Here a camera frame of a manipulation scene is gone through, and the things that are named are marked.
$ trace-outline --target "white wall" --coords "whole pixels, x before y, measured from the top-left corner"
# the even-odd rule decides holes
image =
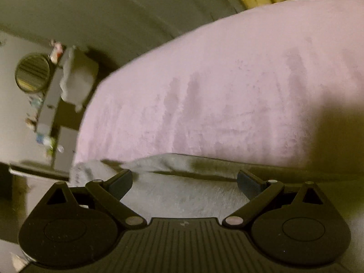
[[[48,53],[46,48],[0,31],[0,161],[33,160],[45,163],[44,148],[35,133],[25,125],[31,111],[28,95],[16,85],[14,72],[18,61],[31,52]]]

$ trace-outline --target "pink fabric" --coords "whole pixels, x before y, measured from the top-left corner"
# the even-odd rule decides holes
[[[364,0],[293,0],[203,26],[98,87],[75,162],[166,152],[364,169]]]

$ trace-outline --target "silver screw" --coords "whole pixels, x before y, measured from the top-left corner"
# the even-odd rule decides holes
[[[143,219],[141,217],[128,217],[125,222],[129,226],[137,226],[143,223]]]
[[[238,226],[241,225],[244,222],[244,220],[241,217],[232,216],[232,217],[227,217],[225,219],[225,222],[231,226]]]

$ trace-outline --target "ribbed black surface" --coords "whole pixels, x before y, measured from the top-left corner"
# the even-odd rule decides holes
[[[24,271],[50,272],[29,266]],[[63,272],[128,273],[348,273],[338,264],[294,269],[267,260],[242,231],[216,219],[153,219],[143,230],[128,231],[119,245],[93,265]]]

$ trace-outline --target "round mirror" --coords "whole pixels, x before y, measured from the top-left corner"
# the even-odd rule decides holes
[[[32,53],[23,57],[15,70],[18,87],[33,94],[44,90],[53,73],[53,65],[46,54]]]

